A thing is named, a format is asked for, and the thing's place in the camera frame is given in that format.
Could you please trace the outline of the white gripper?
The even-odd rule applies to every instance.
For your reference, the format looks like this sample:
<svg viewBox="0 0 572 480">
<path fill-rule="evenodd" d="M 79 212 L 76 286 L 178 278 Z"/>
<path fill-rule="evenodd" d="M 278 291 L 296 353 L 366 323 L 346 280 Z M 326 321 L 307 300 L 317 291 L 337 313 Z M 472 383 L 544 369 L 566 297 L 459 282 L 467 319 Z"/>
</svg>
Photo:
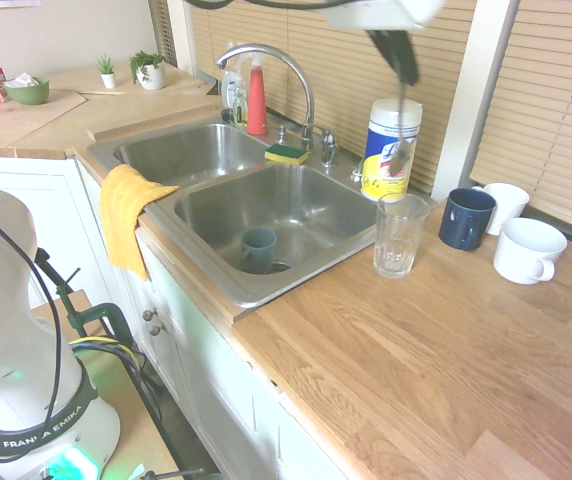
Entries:
<svg viewBox="0 0 572 480">
<path fill-rule="evenodd" d="M 339 30 L 368 30 L 381 56 L 404 85 L 415 85 L 419 67 L 409 34 L 421 29 L 445 6 L 443 0 L 351 1 L 324 8 L 328 24 Z"/>
</svg>

